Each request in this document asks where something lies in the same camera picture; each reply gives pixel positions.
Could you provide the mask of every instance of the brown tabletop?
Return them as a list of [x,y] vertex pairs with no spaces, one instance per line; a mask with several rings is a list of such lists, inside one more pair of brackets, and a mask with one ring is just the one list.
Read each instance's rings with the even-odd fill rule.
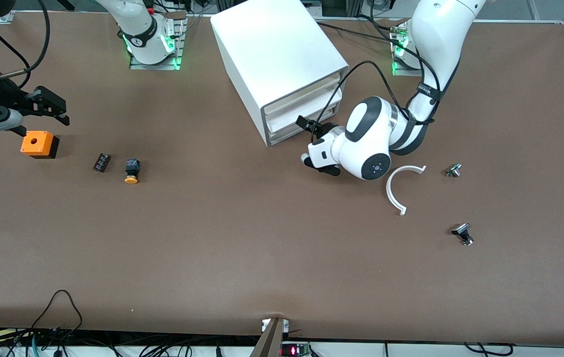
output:
[[[335,22],[373,32],[366,22]],[[26,327],[68,289],[83,328],[257,334],[273,314],[305,337],[564,344],[564,27],[477,23],[420,149],[386,180],[300,163],[307,133],[268,149],[227,77],[209,19],[179,71],[128,70],[108,14],[51,13],[26,87],[67,101],[71,126],[33,160],[0,133],[0,326]],[[32,62],[41,13],[0,31]],[[350,65],[389,72],[385,42],[325,29]],[[0,44],[0,71],[20,62]],[[389,77],[403,102],[418,79]],[[339,114],[388,98],[371,67]],[[92,165],[113,155],[108,170]],[[125,160],[141,160],[137,185]],[[443,170],[463,164],[463,175]],[[469,222],[475,244],[452,226]],[[60,297],[40,327],[72,327]]]

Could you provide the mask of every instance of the white curved plastic part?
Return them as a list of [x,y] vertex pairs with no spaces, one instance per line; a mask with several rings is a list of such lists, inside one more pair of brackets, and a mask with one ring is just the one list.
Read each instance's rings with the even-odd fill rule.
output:
[[416,166],[412,166],[412,165],[407,165],[407,166],[402,166],[399,167],[397,169],[395,169],[395,171],[393,171],[390,174],[390,177],[388,177],[388,183],[386,184],[386,192],[388,193],[388,199],[390,199],[391,204],[393,204],[393,206],[395,206],[398,210],[400,210],[400,215],[404,215],[405,211],[407,210],[407,207],[400,204],[399,201],[397,201],[397,199],[395,198],[395,195],[393,195],[393,177],[395,177],[395,174],[402,172],[402,171],[414,171],[417,174],[422,174],[423,171],[425,171],[426,166],[423,167],[416,167]]

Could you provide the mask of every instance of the orange box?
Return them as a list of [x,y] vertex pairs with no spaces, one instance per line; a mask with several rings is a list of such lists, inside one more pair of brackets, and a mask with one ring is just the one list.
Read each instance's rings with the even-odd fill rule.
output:
[[48,131],[27,131],[20,151],[35,159],[54,159],[59,139]]

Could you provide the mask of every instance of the white box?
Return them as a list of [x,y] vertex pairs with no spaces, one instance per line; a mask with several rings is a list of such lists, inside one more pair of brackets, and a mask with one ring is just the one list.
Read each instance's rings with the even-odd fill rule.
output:
[[[268,147],[316,119],[348,71],[300,0],[248,0],[212,16],[225,69]],[[340,88],[321,120],[334,115]]]

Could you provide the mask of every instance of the white robotic arm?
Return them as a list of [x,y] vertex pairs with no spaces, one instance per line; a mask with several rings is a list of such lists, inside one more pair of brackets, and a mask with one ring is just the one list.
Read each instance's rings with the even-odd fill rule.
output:
[[341,166],[360,179],[375,180],[390,169],[391,152],[406,155],[414,151],[423,141],[427,124],[458,66],[467,31],[485,2],[421,0],[408,22],[409,36],[436,76],[422,65],[423,78],[407,106],[408,118],[395,104],[379,97],[367,98],[350,113],[345,128],[317,124],[318,140],[309,144],[302,162],[334,176]]
[[156,64],[174,52],[169,36],[173,22],[150,14],[143,0],[96,0],[117,21],[132,55],[143,64]]

